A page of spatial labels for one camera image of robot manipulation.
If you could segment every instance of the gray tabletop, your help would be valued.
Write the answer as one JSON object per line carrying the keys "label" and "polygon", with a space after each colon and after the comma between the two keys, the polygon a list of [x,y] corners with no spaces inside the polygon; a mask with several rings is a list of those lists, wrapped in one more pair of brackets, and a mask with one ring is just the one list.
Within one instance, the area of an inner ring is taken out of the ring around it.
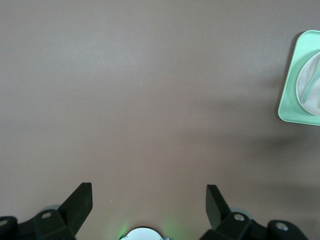
{"label": "gray tabletop", "polygon": [[320,127],[277,108],[314,0],[0,3],[0,216],[92,182],[79,240],[198,240],[207,184],[320,235]]}

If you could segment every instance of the metal screw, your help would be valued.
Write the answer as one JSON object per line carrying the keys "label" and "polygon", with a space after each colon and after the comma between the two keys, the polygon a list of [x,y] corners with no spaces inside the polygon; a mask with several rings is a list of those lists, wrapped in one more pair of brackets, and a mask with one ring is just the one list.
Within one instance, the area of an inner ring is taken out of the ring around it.
{"label": "metal screw", "polygon": [[6,225],[7,223],[8,223],[7,220],[2,220],[2,221],[0,221],[0,227]]}
{"label": "metal screw", "polygon": [[282,223],[282,222],[277,222],[277,223],[275,224],[275,226],[276,226],[279,230],[282,230],[282,231],[288,231],[288,230],[289,230],[288,226],[285,225],[285,224]]}
{"label": "metal screw", "polygon": [[245,220],[245,217],[242,216],[241,214],[237,213],[234,215],[234,219],[240,222],[243,222]]}
{"label": "metal screw", "polygon": [[47,218],[50,218],[50,217],[51,217],[51,212],[46,212],[41,216],[42,219],[47,219]]}

